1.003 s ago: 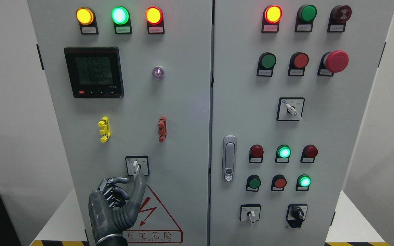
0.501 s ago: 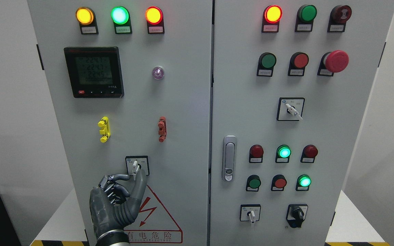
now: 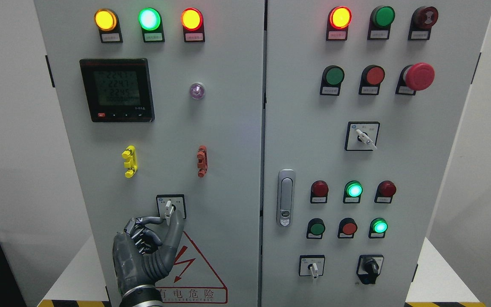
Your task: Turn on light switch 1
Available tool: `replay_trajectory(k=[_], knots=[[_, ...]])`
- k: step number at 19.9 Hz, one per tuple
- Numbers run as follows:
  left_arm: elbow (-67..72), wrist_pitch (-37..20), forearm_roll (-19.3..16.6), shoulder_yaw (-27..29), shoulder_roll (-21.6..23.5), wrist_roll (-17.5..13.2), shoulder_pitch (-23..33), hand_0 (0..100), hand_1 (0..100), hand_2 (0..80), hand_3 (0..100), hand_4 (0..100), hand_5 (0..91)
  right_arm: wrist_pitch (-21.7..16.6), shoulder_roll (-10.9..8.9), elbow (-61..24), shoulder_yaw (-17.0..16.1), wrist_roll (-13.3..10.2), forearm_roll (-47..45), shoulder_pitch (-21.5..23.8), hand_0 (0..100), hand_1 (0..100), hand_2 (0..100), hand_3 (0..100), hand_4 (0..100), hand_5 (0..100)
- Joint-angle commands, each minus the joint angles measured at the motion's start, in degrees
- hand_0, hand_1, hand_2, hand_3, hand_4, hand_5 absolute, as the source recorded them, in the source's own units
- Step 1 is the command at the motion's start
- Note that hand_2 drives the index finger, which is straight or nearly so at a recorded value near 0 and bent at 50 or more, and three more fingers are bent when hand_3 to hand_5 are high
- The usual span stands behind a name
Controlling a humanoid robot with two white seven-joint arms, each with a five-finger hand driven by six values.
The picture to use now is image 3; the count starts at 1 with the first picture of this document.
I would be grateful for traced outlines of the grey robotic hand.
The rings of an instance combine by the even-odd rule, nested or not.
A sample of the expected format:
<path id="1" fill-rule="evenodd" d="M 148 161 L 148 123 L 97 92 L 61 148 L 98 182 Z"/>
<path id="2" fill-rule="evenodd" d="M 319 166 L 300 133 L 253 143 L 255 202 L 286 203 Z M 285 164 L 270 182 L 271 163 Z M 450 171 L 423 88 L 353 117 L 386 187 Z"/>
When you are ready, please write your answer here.
<path id="1" fill-rule="evenodd" d="M 179 247 L 185 220 L 183 213 L 175 211 L 170 218 L 170 227 L 162 240 L 147 224 L 160 225 L 161 217 L 133 217 L 117 233 L 113 242 L 113 262 L 117 284 L 124 298 L 135 287 L 154 285 L 164 279 L 172 270 Z M 137 240 L 149 238 L 158 247 L 153 253 L 141 253 Z"/>

